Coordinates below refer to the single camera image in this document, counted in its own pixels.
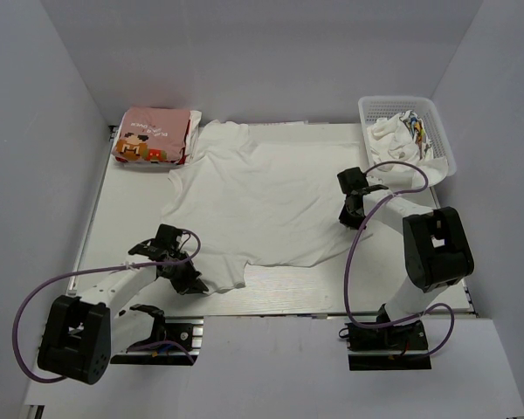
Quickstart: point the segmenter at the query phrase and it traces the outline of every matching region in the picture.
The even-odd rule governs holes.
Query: table surface
[[[210,317],[193,367],[109,365],[100,381],[32,382],[43,419],[287,417],[492,419],[524,415],[489,319],[459,319],[426,371],[348,370],[346,318]],[[437,345],[448,319],[424,319]]]
[[[303,141],[344,138],[365,146],[359,124],[251,126],[254,138]],[[367,167],[364,161],[354,166]],[[83,247],[79,268],[120,264],[128,249],[152,237],[161,219],[161,210],[172,197],[172,186],[163,167],[126,167],[109,159],[97,210]],[[436,207],[432,190],[411,197],[416,203]],[[380,223],[370,223],[372,237],[364,240],[352,264],[349,298],[357,313],[375,312],[388,301],[405,278],[403,239]],[[162,278],[144,288],[133,304],[158,306],[168,316],[248,314],[337,314],[344,313],[342,279],[346,253],[312,268],[247,265],[246,287],[210,296],[178,295]],[[78,292],[97,284],[104,274],[78,278]],[[436,302],[455,310],[469,310],[462,283],[442,293]]]

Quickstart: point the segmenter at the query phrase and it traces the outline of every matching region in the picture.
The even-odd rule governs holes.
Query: pink packaged item
[[[124,163],[185,164],[196,145],[200,117],[198,111],[131,107],[124,114],[112,154]]]

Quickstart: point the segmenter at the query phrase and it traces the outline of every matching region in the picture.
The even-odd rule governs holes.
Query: white basket
[[[427,137],[431,139],[431,145],[433,146],[433,155],[435,157],[445,156],[448,161],[448,176],[454,175],[456,162],[454,161],[451,146],[446,139],[445,129],[440,121],[435,104],[429,99],[414,96],[365,96],[359,99],[359,115],[361,117],[369,165],[371,166],[375,163],[370,151],[367,127],[373,125],[378,118],[391,118],[397,113],[405,112],[409,109],[415,111],[423,119]],[[380,172],[380,174],[376,173],[376,175],[386,182],[391,180],[391,176],[399,176],[399,174],[391,174],[389,172]]]

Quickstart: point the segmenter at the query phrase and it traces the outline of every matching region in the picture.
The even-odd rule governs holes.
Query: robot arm
[[[154,239],[128,252],[127,264],[177,261],[182,230],[161,224]],[[162,310],[129,301],[159,277],[167,278],[181,294],[207,292],[201,273],[191,261],[117,271],[78,297],[66,295],[53,303],[38,352],[38,366],[74,380],[94,384],[104,374],[113,354],[158,336],[165,325]]]
[[[346,194],[340,221],[350,228],[359,228],[376,204],[391,194],[383,185],[369,185],[359,168],[341,172],[338,179]],[[472,253],[455,209],[433,209],[396,197],[373,219],[403,235],[407,271],[397,293],[381,307],[378,322],[422,313],[441,292],[473,272]]]

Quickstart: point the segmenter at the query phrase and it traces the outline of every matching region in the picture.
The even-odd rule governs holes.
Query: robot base
[[[154,309],[153,306],[146,306],[146,310]],[[163,311],[160,314],[155,313],[155,323],[151,336],[141,342],[136,342],[136,346],[147,345],[149,343],[161,340],[173,340],[181,344],[184,349],[191,353],[192,358],[197,358],[198,345],[195,342],[197,338],[197,328],[200,326],[202,330],[202,322],[195,323],[194,320],[175,320],[165,319]],[[157,349],[164,347],[162,353],[152,356]],[[129,350],[125,354],[116,354],[111,358],[111,364],[130,364],[130,365],[183,365],[190,366],[190,360],[186,357],[179,348],[167,347],[160,345],[151,349],[144,349],[141,351]]]
[[[350,371],[431,369],[429,345],[423,323],[384,329],[361,329],[346,325]]]

